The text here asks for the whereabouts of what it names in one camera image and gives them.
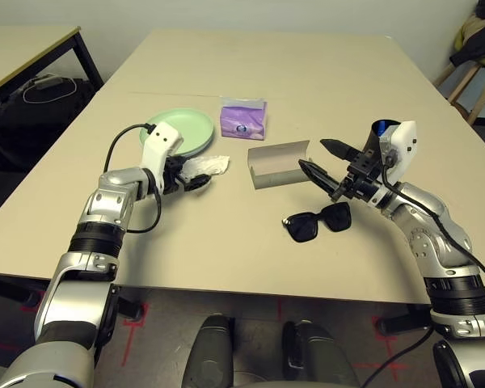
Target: sunglasses lens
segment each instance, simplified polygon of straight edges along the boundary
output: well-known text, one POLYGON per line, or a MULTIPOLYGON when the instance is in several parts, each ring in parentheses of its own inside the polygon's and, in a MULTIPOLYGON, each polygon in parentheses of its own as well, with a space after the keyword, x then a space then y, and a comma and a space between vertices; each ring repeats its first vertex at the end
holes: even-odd
POLYGON ((284 226, 297 243, 312 240, 318 234, 318 222, 312 213, 301 213, 288 217, 284 226))
POLYGON ((327 206, 322 210, 323 220, 330 230, 340 232, 350 228, 352 217, 347 202, 327 206))

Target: wall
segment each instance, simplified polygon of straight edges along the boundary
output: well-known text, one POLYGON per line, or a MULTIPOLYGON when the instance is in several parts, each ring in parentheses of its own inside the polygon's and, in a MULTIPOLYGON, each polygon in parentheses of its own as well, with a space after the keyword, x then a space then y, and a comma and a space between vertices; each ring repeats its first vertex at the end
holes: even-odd
MULTIPOLYGON (((429 78, 447 64, 475 0, 0 0, 0 24, 77 24, 108 78, 156 27, 346 32, 394 37, 429 78)), ((57 66, 74 75, 67 55, 57 66)))

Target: paper box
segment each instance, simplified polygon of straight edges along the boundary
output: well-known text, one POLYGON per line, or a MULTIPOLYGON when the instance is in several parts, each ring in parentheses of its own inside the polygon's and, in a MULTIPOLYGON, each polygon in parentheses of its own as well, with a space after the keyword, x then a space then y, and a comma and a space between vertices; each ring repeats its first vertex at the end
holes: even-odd
POLYGON ((306 159, 309 141, 267 145, 248 150, 248 168, 255 189, 309 180, 298 165, 306 159))

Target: tissue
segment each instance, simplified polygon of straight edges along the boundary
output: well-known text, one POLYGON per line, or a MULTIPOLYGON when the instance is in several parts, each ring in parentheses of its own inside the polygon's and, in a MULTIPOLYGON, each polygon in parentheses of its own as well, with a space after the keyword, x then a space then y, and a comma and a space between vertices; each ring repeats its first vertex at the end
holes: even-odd
POLYGON ((229 156, 198 156, 187 160, 179 174, 186 180, 200 174, 220 175, 228 168, 229 160, 229 156))

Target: purple tissue box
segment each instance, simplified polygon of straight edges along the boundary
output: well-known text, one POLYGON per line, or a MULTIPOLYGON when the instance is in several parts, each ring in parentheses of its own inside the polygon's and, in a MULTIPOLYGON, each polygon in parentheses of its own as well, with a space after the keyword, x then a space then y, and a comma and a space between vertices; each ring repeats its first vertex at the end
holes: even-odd
POLYGON ((262 99, 224 99, 221 109, 221 135, 240 139, 264 140, 267 105, 262 99))

